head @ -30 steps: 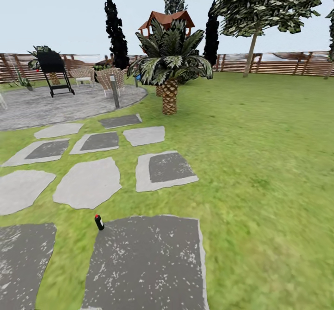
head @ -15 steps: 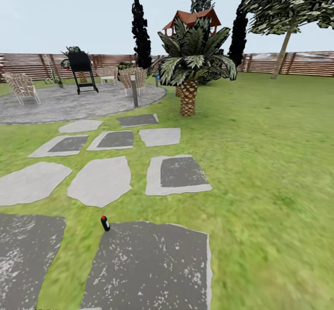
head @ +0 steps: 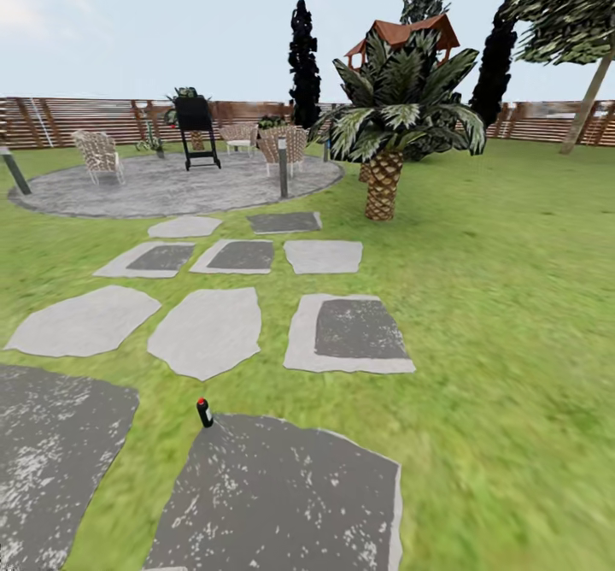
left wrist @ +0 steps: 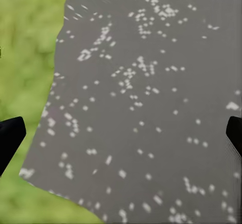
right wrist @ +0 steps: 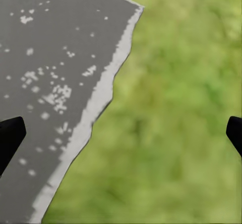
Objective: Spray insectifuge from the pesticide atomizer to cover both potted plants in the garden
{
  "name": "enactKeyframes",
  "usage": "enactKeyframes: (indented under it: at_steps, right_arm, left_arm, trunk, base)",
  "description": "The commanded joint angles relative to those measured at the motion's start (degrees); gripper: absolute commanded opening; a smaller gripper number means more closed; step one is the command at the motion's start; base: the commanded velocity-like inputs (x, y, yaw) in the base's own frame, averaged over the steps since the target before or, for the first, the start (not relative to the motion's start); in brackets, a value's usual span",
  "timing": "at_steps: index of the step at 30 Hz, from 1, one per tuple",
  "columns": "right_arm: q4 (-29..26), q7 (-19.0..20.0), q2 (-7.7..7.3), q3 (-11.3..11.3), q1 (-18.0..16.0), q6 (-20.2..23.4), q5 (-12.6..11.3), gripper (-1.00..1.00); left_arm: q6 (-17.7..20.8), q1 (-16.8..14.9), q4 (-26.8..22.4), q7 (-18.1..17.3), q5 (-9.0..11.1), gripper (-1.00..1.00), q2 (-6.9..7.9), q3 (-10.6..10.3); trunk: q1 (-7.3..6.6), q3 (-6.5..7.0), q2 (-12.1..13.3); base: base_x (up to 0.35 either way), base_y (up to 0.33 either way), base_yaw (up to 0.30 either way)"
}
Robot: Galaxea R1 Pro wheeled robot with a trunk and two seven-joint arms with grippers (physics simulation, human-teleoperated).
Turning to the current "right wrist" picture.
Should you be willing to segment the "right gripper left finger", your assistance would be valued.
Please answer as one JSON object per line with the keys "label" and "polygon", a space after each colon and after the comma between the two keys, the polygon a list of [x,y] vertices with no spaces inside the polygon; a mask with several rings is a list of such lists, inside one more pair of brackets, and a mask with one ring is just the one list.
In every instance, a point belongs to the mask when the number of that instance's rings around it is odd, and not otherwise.
{"label": "right gripper left finger", "polygon": [[0,122],[0,176],[26,136],[23,117]]}

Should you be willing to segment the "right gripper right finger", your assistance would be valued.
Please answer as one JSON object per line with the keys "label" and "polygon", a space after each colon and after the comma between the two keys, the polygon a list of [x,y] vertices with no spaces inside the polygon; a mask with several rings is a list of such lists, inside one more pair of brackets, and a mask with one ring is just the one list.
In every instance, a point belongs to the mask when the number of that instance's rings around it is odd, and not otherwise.
{"label": "right gripper right finger", "polygon": [[235,116],[229,118],[226,135],[242,157],[242,118]]}

